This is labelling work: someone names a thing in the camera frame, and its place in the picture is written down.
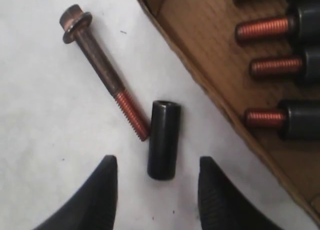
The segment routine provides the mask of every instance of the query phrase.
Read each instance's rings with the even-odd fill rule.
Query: white surface
[[[74,3],[93,14],[95,35],[149,118],[155,99],[184,106],[174,181],[147,176],[148,143],[139,142],[78,46],[62,42],[59,18]],[[214,157],[284,229],[317,229],[192,80],[136,0],[0,0],[0,12],[0,229],[38,225],[106,154],[116,155],[119,165],[115,229],[201,229],[196,191],[203,155]]]

